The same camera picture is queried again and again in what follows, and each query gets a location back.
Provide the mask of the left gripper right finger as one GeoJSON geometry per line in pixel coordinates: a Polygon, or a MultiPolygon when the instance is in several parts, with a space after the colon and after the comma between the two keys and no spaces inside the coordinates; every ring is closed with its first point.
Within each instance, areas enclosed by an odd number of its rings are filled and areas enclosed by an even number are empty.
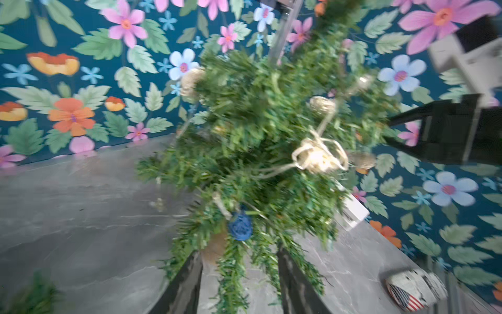
{"type": "Polygon", "coordinates": [[[305,274],[284,247],[277,252],[284,314],[331,314],[305,274]]]}

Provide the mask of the green christmas tree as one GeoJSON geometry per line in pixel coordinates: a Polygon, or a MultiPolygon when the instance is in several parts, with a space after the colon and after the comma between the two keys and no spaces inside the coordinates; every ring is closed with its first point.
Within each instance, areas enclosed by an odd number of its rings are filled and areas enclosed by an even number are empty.
{"type": "Polygon", "coordinates": [[[61,292],[56,285],[35,272],[31,283],[14,296],[4,313],[51,314],[55,313],[60,299],[61,292]]]}
{"type": "Polygon", "coordinates": [[[245,313],[247,262],[284,298],[277,251],[286,249],[315,294],[320,272],[298,235],[337,237],[335,214],[350,195],[350,173],[370,165],[398,110],[376,71],[352,61],[346,44],[364,1],[327,1],[307,39],[280,60],[243,51],[203,57],[183,88],[205,110],[171,147],[142,159],[140,177],[197,194],[163,268],[174,279],[191,253],[225,237],[218,257],[216,313],[245,313]]]}

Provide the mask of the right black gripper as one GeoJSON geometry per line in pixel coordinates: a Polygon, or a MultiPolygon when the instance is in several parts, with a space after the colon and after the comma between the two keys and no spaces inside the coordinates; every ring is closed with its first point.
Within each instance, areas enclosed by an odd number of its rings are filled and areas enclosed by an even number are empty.
{"type": "Polygon", "coordinates": [[[413,147],[385,137],[386,143],[422,161],[445,165],[501,165],[501,107],[481,108],[479,94],[431,102],[390,118],[389,127],[421,121],[413,147]]]}

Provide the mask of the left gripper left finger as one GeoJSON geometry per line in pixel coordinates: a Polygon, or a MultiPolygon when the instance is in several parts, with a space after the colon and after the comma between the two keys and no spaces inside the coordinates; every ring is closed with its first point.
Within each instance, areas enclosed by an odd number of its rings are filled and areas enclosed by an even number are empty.
{"type": "Polygon", "coordinates": [[[148,314],[196,314],[202,273],[201,253],[194,251],[148,314]]]}

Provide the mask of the rattan ball string light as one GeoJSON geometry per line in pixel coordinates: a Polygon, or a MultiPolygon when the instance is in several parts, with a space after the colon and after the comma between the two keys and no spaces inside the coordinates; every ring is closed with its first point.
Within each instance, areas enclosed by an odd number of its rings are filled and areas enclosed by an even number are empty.
{"type": "Polygon", "coordinates": [[[238,241],[251,238],[259,221],[280,233],[332,234],[342,190],[331,178],[353,165],[359,133],[380,140],[382,91],[371,71],[213,59],[185,74],[182,92],[205,107],[204,124],[188,121],[173,146],[137,169],[200,189],[210,214],[192,225],[196,232],[225,219],[238,241]]]}

